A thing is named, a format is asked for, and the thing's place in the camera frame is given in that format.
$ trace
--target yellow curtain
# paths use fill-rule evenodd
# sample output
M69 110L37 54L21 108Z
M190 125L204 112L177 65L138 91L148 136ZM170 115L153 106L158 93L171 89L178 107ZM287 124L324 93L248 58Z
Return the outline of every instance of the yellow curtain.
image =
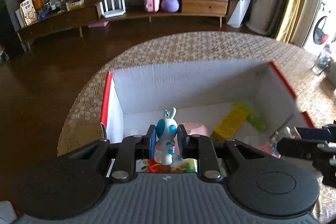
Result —
M299 5L300 0L287 0L285 11L283 12L280 25L275 35L276 40L285 43L290 41L299 10Z

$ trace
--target lace tablecloth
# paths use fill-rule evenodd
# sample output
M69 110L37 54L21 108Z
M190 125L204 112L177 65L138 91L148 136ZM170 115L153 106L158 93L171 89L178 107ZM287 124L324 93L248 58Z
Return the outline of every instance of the lace tablecloth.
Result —
M311 71L316 56L294 45L257 35L231 32L189 32L139 44L107 63L86 84L70 110L58 142L58 155L102 137L100 107L106 73L112 69L208 59L261 59L274 61L315 126L336 118L335 87L324 74ZM336 190L321 185L313 215L322 223L336 217Z

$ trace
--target pink suitcase toy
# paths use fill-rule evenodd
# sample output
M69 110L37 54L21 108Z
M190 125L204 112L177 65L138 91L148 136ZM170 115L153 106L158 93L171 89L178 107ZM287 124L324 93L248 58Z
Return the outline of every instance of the pink suitcase toy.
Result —
M160 0L145 0L145 9L147 12L157 12L159 9Z

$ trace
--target bunny figurine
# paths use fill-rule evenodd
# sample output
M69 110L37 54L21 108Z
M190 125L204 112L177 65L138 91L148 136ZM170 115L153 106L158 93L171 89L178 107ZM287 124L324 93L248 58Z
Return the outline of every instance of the bunny figurine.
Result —
M177 123L174 120L176 108L163 112L163 118L157 122L156 135L159 138L155 146L154 160L163 165L171 165L173 148L175 146L174 138L177 133Z

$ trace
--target purple kettlebell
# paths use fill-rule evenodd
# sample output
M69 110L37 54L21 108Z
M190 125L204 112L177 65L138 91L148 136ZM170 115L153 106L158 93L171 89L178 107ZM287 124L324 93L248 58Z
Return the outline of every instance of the purple kettlebell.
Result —
M162 0L161 8L162 10L174 13L176 12L180 7L179 0Z

